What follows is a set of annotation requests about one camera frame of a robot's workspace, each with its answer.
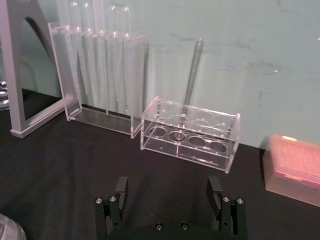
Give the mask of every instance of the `pink box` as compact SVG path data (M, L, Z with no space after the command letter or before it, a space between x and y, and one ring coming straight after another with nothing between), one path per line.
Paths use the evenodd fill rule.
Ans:
M266 190L320 207L320 145L274 134L263 171Z

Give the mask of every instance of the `metal frame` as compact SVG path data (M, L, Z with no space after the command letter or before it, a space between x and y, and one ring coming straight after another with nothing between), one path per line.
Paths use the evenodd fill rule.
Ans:
M209 177L207 196L218 222L218 230L185 222L156 223L137 229L123 229L122 220L128 198L128 177L120 177L115 195L94 201L97 240L248 240L246 204L241 198L231 200L223 196L216 177ZM106 217L112 221L112 233L107 235Z
M37 0L0 0L0 39L8 88L11 134L24 138L64 111L64 100L26 120L20 73L22 24L26 20L37 34L50 60L54 54L47 21Z

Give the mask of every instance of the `acrylic slot rack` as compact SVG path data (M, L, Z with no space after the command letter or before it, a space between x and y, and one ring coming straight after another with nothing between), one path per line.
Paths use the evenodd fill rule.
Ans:
M132 31L127 6L105 3L59 0L61 22L49 24L66 118L134 138L144 109L146 36Z
M229 173L240 117L156 97L142 114L140 147Z

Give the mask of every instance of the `metal screw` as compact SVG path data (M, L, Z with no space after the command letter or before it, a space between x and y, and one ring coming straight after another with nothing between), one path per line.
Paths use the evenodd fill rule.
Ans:
M188 224L183 223L183 224L181 224L181 228L182 228L182 230L187 231L189 229L189 226L188 226Z
M98 197L98 198L95 200L95 203L96 203L96 204L100 204L100 203L102 203L102 202L103 202L103 200L102 200L101 197Z
M245 203L245 201L243 201L241 198L238 198L238 199L236 200L236 202L237 202L238 204L244 204L244 203Z
M158 231L161 231L162 229L164 229L164 226L161 224L161 223L157 223L155 225L155 228L158 230Z
M223 199L223 201L225 201L226 203L230 202L230 198L227 197L227 196L224 196L222 199Z
M117 200L117 198L115 196L110 197L109 201L110 202L115 202Z

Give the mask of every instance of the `black table surface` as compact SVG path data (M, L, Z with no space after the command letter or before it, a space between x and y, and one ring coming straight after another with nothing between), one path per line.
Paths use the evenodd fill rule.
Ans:
M210 228L206 184L217 176L226 195L245 200L249 239L319 239L320 208L266 191L258 148L240 145L225 174L141 151L139 137L64 113L24 139L10 129L9 112L0 112L0 212L29 240L94 240L94 199L112 195L120 176L129 177L127 228L171 219Z

